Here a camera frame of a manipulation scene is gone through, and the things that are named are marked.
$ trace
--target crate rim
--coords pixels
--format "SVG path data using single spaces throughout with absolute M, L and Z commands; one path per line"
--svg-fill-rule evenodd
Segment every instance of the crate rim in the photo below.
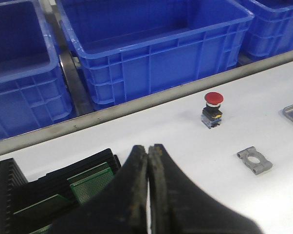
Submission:
M 64 34 L 66 34 L 67 38 L 70 39 L 71 43 L 73 44 L 77 54 L 84 58 L 84 59 L 98 59 L 98 58 L 103 58 L 106 56 L 110 56 L 110 55 L 114 55 L 114 54 L 118 54 L 121 52 L 125 52 L 125 51 L 130 51 L 130 50 L 134 50 L 134 49 L 139 49 L 145 46 L 150 46 L 152 44 L 155 43 L 161 43 L 161 42 L 165 42 L 165 41 L 169 41 L 169 40 L 173 40 L 173 39 L 178 39 L 178 38 L 182 38 L 185 36 L 190 36 L 193 34 L 197 34 L 197 33 L 201 33 L 201 32 L 206 32 L 209 31 L 209 29 L 218 29 L 218 28 L 222 28 L 225 26 L 229 26 L 232 24 L 237 24 L 237 23 L 241 23 L 241 22 L 247 22 L 247 21 L 251 21 L 255 15 L 249 11 L 248 9 L 246 9 L 245 7 L 243 7 L 242 5 L 238 4 L 237 2 L 235 2 L 234 0 L 225 0 L 228 3 L 234 5 L 235 7 L 237 7 L 240 11 L 243 11 L 245 13 L 245 17 L 239 18 L 239 19 L 234 19 L 234 20 L 230 20 L 227 22 L 223 22 L 223 23 L 218 23 L 218 24 L 214 24 L 214 25 L 209 25 L 203 28 L 198 28 L 198 29 L 194 29 L 194 30 L 190 30 L 187 32 L 183 32 L 183 33 L 178 33 L 175 35 L 171 35 L 169 36 L 169 38 L 167 37 L 163 37 L 163 38 L 159 38 L 159 39 L 152 39 L 152 40 L 147 40 L 145 42 L 140 42 L 134 45 L 130 45 L 130 46 L 125 46 L 125 47 L 121 47 L 121 48 L 117 48 L 117 49 L 112 49 L 112 50 L 107 50 L 104 52 L 99 52 L 99 53 L 95 53 L 95 54 L 89 54 L 86 53 L 83 49 L 83 46 L 81 45 L 80 41 L 78 40 L 78 37 L 76 35 L 76 33 L 73 30 L 73 27 L 69 21 L 69 18 L 63 8 L 62 5 L 62 0 L 55 0 L 57 7 L 59 9 L 59 12 L 61 14 L 61 27 L 62 31 Z
M 278 9 L 274 9 L 274 8 L 270 8 L 256 0 L 249 0 L 251 1 L 252 3 L 260 6 L 261 8 L 267 10 L 267 11 L 270 11 L 270 12 L 274 12 L 274 13 L 281 13 L 281 12 L 285 12 L 285 11 L 289 11 L 289 10 L 293 10 L 293 5 L 292 6 L 287 6 L 287 7 L 281 7 L 281 8 L 278 8 Z
M 21 79 L 24 77 L 29 77 L 29 76 L 34 76 L 34 75 L 46 73 L 46 72 L 51 71 L 52 69 L 54 69 L 55 67 L 57 67 L 59 65 L 58 55 L 55 51 L 55 46 L 54 46 L 52 34 L 51 34 L 51 32 L 47 33 L 47 32 L 49 32 L 49 28 L 48 28 L 44 13 L 41 9 L 40 3 L 37 0 L 15 0 L 15 1 L 9 1 L 9 2 L 1 2 L 0 6 L 10 5 L 10 4 L 18 4 L 18 3 L 22 3 L 22 2 L 31 2 L 34 6 L 34 10 L 35 10 L 35 13 L 38 18 L 40 31 L 41 31 L 43 38 L 44 38 L 44 41 L 45 41 L 46 50 L 47 50 L 50 62 L 48 65 L 40 67 L 40 68 L 36 68 L 33 70 L 28 70 L 28 71 L 23 71 L 23 72 L 18 72 L 18 73 L 14 73 L 11 75 L 6 75 L 3 77 L 0 77 L 0 83 L 14 81 L 14 80 Z

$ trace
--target blue plastic crate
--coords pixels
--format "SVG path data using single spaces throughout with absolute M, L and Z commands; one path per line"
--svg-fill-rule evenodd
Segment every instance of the blue plastic crate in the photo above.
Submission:
M 234 68 L 253 15 L 232 0 L 57 0 L 96 110 Z
M 0 139 L 66 120 L 71 111 L 38 1 L 0 3 Z
M 241 52 L 252 61 L 293 50 L 293 0 L 236 0 L 254 13 Z

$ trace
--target white work surface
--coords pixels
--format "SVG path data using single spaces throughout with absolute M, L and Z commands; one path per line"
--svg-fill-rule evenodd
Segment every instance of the white work surface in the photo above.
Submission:
M 201 122 L 207 92 L 220 92 L 222 124 Z M 293 62 L 67 136 L 0 156 L 29 181 L 106 148 L 123 164 L 135 144 L 162 143 L 209 195 L 253 219 L 265 234 L 293 234 Z M 254 175 L 236 153 L 255 146 L 273 168 Z

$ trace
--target metal rail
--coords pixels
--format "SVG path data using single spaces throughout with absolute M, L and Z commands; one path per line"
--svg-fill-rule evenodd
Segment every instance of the metal rail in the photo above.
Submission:
M 51 6 L 47 0 L 41 0 L 44 4 L 45 11 L 51 10 Z M 180 85 L 175 88 L 171 88 L 159 93 L 155 93 L 146 97 L 142 97 L 133 101 L 129 101 L 117 106 L 113 106 L 101 111 L 92 112 L 86 115 L 82 115 L 62 123 L 51 125 L 42 129 L 37 129 L 32 132 L 28 132 L 19 136 L 14 136 L 0 141 L 0 155 L 6 154 L 15 150 L 19 150 L 31 145 L 42 143 L 44 141 L 64 136 L 85 128 L 89 128 L 119 117 L 123 117 L 150 107 L 154 107 L 178 98 L 185 97 L 233 80 L 243 78 L 282 64 L 293 61 L 293 51 L 277 55 L 271 58 L 267 58 L 258 62 L 254 62 L 245 66 L 241 66 L 223 73 L 219 73 L 207 78 L 203 78 L 188 84 Z M 68 57 L 62 59 L 64 74 L 68 81 L 69 90 L 76 109 L 89 111 L 87 103 L 87 94 L 85 90 L 74 89 L 76 84 L 76 70 L 72 69 L 73 62 Z
M 65 38 L 58 23 L 60 20 L 58 9 L 56 6 L 51 7 L 48 0 L 40 0 L 40 4 L 44 10 L 47 22 L 53 29 L 56 41 L 61 50 L 59 55 L 60 64 L 67 87 L 73 100 L 76 116 L 82 116 L 91 113 L 93 112 L 93 107 L 90 97 L 87 95 L 86 90 L 79 78 L 75 64 L 71 57 L 71 53 L 66 45 Z

